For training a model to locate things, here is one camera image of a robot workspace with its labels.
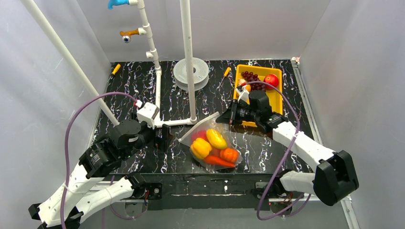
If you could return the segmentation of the yellow toy mango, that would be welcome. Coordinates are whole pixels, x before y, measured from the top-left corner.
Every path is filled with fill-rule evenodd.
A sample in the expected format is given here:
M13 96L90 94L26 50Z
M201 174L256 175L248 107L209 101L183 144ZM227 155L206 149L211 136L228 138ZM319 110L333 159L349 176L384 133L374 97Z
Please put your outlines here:
M208 142L217 149L226 149L227 142L219 131L215 129L208 129L206 131Z

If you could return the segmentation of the pink toy peach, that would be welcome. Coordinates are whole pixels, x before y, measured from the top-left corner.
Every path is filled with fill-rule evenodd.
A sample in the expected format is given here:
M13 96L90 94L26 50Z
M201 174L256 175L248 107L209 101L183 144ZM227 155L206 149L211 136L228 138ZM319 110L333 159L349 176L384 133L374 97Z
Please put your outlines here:
M214 147L214 148L211 150L210 155L216 156L216 157L220 157L220 152L221 152L220 149L217 149L217 148Z

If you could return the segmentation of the clear zip top bag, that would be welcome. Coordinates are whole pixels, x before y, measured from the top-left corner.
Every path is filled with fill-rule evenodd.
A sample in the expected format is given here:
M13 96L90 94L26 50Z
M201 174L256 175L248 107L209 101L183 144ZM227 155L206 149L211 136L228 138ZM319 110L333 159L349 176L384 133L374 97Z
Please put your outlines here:
M213 113L179 138L179 142L189 148L193 159L211 171L234 169L243 161L231 139L229 126L216 121L219 117L219 112Z

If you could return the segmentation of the red bell pepper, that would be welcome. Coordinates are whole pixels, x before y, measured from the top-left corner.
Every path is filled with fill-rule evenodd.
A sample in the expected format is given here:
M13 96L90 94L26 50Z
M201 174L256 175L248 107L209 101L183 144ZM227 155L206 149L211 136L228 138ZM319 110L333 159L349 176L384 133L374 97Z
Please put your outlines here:
M191 141L193 142L193 141L195 141L197 138L201 138L201 139L203 139L203 140L205 140L205 141L208 142L208 139L207 139L207 136L206 136L206 130L200 130L200 131L194 132L194 133L192 134L192 136L191 136Z

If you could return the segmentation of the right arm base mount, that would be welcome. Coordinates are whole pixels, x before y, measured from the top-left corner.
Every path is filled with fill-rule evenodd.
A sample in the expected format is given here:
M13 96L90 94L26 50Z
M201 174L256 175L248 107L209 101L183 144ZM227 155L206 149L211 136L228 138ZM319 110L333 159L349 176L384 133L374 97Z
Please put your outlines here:
M265 200L266 199L272 199L275 198L277 201L275 202L270 202L269 201L269 206L270 210L273 213L277 213L280 210L284 209L288 205L292 203L293 198L297 198L299 196L299 192L296 191L286 191L282 184L281 184L281 177L282 175L285 175L287 172L292 171L291 169L286 169L282 172L277 173L269 191L265 195ZM268 183L267 182L256 182L255 183L255 188L251 190L251 193L257 197L258 199L261 198L263 195Z

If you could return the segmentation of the small orange pumpkin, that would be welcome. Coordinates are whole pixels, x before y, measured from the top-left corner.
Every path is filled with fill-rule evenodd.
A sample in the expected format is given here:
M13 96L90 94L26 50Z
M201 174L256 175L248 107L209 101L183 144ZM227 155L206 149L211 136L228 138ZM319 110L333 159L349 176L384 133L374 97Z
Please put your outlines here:
M224 161L235 164L239 158L239 153L233 148L226 148L220 151L220 158Z

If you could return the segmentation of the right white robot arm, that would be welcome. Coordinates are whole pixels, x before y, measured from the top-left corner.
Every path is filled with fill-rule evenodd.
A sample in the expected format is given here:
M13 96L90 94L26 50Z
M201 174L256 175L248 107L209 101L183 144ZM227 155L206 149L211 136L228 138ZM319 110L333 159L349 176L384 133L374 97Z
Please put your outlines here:
M300 192L315 195L324 204L333 206L359 188L352 156L348 152L335 152L309 138L283 115L272 110L263 91L251 92L248 100L248 103L233 100L216 122L229 125L254 122L260 132L287 146L288 151L298 155L314 171L275 172L265 187L263 198L270 190L278 195Z

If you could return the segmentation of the orange toy carrot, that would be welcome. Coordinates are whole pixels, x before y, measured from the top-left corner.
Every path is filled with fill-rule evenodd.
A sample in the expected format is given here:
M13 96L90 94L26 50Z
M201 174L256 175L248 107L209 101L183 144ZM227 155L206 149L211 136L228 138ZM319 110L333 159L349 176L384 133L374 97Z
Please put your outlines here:
M217 156L213 155L208 155L205 159L204 162L210 165L218 165L226 168L231 168L235 167L235 164L232 162L225 161Z

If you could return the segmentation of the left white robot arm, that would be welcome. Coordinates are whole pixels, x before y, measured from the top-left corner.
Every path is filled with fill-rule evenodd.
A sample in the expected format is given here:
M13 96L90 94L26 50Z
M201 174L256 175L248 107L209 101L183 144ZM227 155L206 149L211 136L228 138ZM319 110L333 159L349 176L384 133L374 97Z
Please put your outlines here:
M150 142L166 151L173 139L170 127L152 129L146 122L122 121L96 140L79 158L69 176L52 196L43 203L33 204L28 211L32 219L41 221L41 229L77 229L89 216L129 197L148 199L157 186L132 172L116 183L93 194L89 190L104 180Z

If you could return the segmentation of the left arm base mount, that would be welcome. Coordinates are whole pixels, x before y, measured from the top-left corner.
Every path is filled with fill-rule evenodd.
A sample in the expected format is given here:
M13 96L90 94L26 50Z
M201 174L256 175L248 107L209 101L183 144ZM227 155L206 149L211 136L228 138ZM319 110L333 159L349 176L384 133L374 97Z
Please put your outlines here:
M161 183L144 183L135 186L131 196L131 199L146 199L146 200L157 200L162 198L162 188Z

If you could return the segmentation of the yellow bell pepper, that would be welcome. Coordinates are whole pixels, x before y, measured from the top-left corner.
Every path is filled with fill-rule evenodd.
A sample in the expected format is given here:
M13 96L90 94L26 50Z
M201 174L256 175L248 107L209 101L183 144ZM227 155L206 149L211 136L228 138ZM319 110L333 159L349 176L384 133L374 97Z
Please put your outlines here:
M193 155L197 159L205 159L212 151L211 144L203 138L196 138L190 146Z

